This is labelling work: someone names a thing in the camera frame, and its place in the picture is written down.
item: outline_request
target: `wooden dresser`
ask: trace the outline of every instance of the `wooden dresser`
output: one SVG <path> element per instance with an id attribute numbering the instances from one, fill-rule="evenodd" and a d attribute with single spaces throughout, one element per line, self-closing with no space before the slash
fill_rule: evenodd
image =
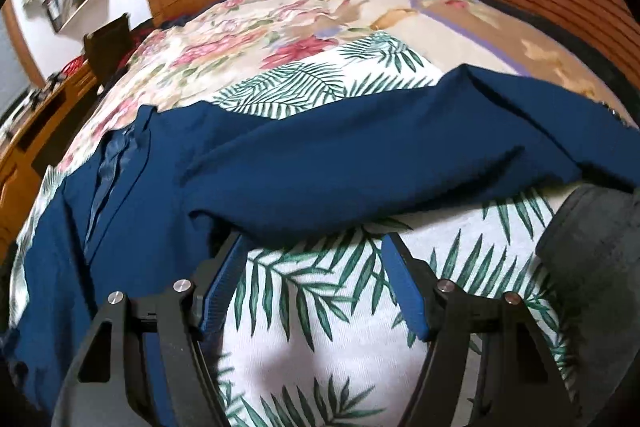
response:
<path id="1" fill-rule="evenodd" d="M 97 81 L 86 62 L 35 110 L 18 118 L 0 144 L 0 261 L 38 195 L 46 168 L 62 159 L 96 99 Z"/>

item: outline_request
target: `navy blue garment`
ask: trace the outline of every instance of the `navy blue garment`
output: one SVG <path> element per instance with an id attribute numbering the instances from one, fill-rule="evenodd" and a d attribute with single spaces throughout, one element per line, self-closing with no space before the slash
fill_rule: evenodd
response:
<path id="1" fill-rule="evenodd" d="M 98 167 L 98 181 L 94 194 L 94 202 L 91 205 L 89 224 L 87 225 L 84 245 L 89 245 L 89 238 L 95 225 L 100 219 L 100 211 L 105 206 L 118 177 L 127 167 L 127 163 L 136 151 L 138 144 L 132 137 L 134 124 L 130 124 L 122 132 L 114 133 L 107 142 L 102 161 Z"/>
<path id="2" fill-rule="evenodd" d="M 461 66 L 434 87 L 268 120 L 196 103 L 141 107 L 135 150 L 88 243 L 107 142 L 57 191 L 25 259 L 12 362 L 52 411 L 95 307 L 190 276 L 228 223 L 277 248 L 391 214 L 488 201 L 583 172 L 640 185 L 640 132 L 560 87 Z"/>

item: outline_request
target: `wooden desk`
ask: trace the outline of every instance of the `wooden desk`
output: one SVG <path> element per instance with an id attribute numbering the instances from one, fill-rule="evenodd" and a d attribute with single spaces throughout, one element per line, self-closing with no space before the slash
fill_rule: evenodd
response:
<path id="1" fill-rule="evenodd" d="M 79 102 L 92 105 L 96 90 L 95 76 L 85 63 L 34 111 L 18 118 L 13 127 L 14 137 L 0 144 L 0 262 L 29 216 L 40 190 L 43 152 L 54 133 L 65 122 L 68 126 L 67 117 Z"/>

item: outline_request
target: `red object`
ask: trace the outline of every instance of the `red object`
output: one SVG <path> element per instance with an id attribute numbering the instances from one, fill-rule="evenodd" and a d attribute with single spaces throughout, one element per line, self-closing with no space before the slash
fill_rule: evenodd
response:
<path id="1" fill-rule="evenodd" d="M 129 59 L 131 58 L 131 56 L 133 55 L 133 53 L 135 51 L 136 51 L 135 48 L 132 49 L 130 52 L 128 52 L 124 57 L 122 57 L 120 59 L 120 62 L 118 62 L 118 69 L 117 70 L 121 70 L 122 68 L 124 68 L 127 65 L 127 62 L 129 62 Z"/>
<path id="2" fill-rule="evenodd" d="M 455 8 L 466 8 L 466 2 L 461 0 L 448 0 L 444 1 L 447 6 L 453 6 Z"/>
<path id="3" fill-rule="evenodd" d="M 71 76 L 76 73 L 82 65 L 84 64 L 84 55 L 80 55 L 79 57 L 74 58 L 71 62 L 69 62 L 64 68 L 62 68 L 62 73 L 65 76 Z"/>
<path id="4" fill-rule="evenodd" d="M 255 41 L 261 38 L 267 30 L 263 27 L 251 30 L 244 35 L 225 35 L 221 39 L 214 42 L 206 42 L 197 46 L 187 46 L 182 55 L 176 58 L 171 66 L 180 66 L 181 64 L 191 64 L 197 58 L 207 57 L 208 55 L 220 56 L 228 55 L 232 50 L 243 44 Z"/>
<path id="5" fill-rule="evenodd" d="M 294 60 L 316 55 L 338 44 L 339 42 L 335 39 L 318 39 L 315 36 L 290 42 L 289 44 L 279 47 L 273 55 L 266 57 L 262 61 L 260 68 L 261 70 L 277 68 L 283 64 L 289 64 L 289 62 L 293 62 Z"/>
<path id="6" fill-rule="evenodd" d="M 225 0 L 225 1 L 222 1 L 221 4 L 223 8 L 231 9 L 231 8 L 235 8 L 239 4 L 242 4 L 243 1 L 244 0 Z"/>

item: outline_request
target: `blue fabric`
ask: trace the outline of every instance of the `blue fabric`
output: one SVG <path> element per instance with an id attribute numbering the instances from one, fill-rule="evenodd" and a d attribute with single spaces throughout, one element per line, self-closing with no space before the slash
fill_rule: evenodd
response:
<path id="1" fill-rule="evenodd" d="M 430 324 L 427 322 L 424 298 L 398 248 L 388 235 L 382 238 L 380 256 L 407 328 L 425 341 L 429 336 Z"/>
<path id="2" fill-rule="evenodd" d="M 4 350 L 26 363 L 24 393 L 49 412 L 96 303 L 187 278 L 228 223 L 276 248 L 408 210 L 567 184 L 585 169 L 640 185 L 640 133 L 606 108 L 461 66 L 435 87 L 278 121 L 204 102 L 141 107 L 136 149 L 83 248 L 104 144 L 118 133 L 63 182 L 25 259 L 30 304 Z"/>
<path id="3" fill-rule="evenodd" d="M 97 221 L 100 219 L 100 211 L 111 195 L 119 175 L 129 163 L 129 160 L 138 147 L 136 140 L 132 138 L 133 124 L 127 126 L 121 133 L 114 134 L 106 144 L 102 162 L 98 167 L 98 184 L 95 191 L 94 202 L 91 204 L 89 226 L 86 230 L 84 244 L 89 243 L 91 233 Z"/>
<path id="4" fill-rule="evenodd" d="M 254 248 L 255 245 L 241 235 L 226 256 L 202 303 L 202 318 L 198 329 L 204 339 L 220 336 L 225 326 L 229 302 L 246 267 L 247 254 Z"/>

